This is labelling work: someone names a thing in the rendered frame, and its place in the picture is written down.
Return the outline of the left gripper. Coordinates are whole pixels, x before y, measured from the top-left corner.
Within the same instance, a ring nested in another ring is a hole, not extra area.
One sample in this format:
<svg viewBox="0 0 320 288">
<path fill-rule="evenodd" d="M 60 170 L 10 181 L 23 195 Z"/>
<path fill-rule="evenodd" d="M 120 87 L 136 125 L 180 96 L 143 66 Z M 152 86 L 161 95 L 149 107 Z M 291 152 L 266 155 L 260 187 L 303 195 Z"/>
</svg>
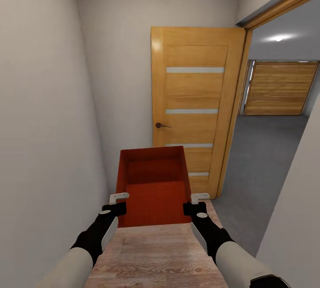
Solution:
<svg viewBox="0 0 320 288">
<path fill-rule="evenodd" d="M 116 209 L 117 212 L 118 212 L 118 216 L 126 215 L 126 213 L 127 213 L 126 202 L 120 202 L 120 203 L 117 203 L 117 204 L 114 204 L 114 205 L 107 204 L 107 205 L 104 205 L 102 207 L 102 210 L 110 209 L 110 208 Z"/>
</svg>

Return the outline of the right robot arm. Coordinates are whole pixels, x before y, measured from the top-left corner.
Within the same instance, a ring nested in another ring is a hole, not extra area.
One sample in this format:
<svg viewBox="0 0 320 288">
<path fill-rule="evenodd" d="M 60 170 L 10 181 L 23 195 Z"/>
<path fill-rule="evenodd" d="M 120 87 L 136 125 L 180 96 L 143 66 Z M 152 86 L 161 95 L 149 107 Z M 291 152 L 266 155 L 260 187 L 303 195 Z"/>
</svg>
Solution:
<svg viewBox="0 0 320 288">
<path fill-rule="evenodd" d="M 274 270 L 262 264 L 234 242 L 224 228 L 218 227 L 207 214 L 208 193 L 191 195 L 183 204 L 184 215 L 191 216 L 191 229 L 221 272 L 229 288 L 292 288 Z"/>
</svg>

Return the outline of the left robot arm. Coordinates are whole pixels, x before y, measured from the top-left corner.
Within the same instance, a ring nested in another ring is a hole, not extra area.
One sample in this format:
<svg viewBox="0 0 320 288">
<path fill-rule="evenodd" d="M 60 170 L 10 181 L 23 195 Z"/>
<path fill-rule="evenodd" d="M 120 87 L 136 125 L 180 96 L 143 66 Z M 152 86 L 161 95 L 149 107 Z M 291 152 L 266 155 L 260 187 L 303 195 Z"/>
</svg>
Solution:
<svg viewBox="0 0 320 288">
<path fill-rule="evenodd" d="M 118 216 L 126 215 L 129 193 L 111 194 L 107 205 L 89 229 L 83 231 L 71 249 L 30 288 L 84 288 L 84 285 L 118 228 Z"/>
</svg>

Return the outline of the storage box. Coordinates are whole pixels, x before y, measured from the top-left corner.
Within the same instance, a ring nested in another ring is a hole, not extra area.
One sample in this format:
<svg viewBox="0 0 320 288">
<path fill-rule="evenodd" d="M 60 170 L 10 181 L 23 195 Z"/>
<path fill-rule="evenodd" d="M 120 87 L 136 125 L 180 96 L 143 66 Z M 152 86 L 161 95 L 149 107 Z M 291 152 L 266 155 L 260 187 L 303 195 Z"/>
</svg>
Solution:
<svg viewBox="0 0 320 288">
<path fill-rule="evenodd" d="M 116 193 L 130 197 L 118 228 L 191 223 L 183 204 L 192 202 L 183 146 L 120 151 Z"/>
</svg>

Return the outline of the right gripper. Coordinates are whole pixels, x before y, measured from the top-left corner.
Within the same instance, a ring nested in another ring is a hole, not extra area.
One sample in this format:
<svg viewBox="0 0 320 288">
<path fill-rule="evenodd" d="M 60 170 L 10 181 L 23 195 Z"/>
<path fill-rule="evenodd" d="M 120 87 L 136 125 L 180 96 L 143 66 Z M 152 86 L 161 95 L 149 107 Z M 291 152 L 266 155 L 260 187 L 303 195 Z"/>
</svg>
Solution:
<svg viewBox="0 0 320 288">
<path fill-rule="evenodd" d="M 197 204 L 193 205 L 192 203 L 190 203 L 190 201 L 188 201 L 188 203 L 183 204 L 183 208 L 184 208 L 184 215 L 185 216 L 191 216 L 193 210 L 195 210 L 195 209 L 201 209 L 205 213 L 207 213 L 207 207 L 206 207 L 205 202 L 199 202 L 198 205 Z"/>
</svg>

